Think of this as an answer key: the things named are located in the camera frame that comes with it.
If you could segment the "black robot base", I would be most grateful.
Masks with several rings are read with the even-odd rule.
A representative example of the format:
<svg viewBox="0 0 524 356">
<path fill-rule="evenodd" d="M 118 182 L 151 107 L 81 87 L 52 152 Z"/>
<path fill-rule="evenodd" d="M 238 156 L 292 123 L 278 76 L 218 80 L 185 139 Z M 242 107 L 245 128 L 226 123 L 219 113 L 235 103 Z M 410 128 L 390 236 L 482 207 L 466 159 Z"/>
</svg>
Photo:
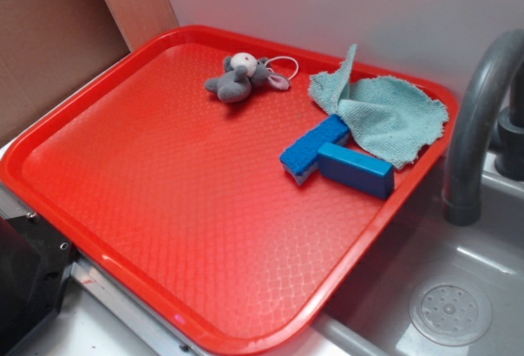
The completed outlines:
<svg viewBox="0 0 524 356">
<path fill-rule="evenodd" d="M 75 248 L 42 217 L 1 220 L 1 354 L 14 354 L 62 306 Z"/>
</svg>

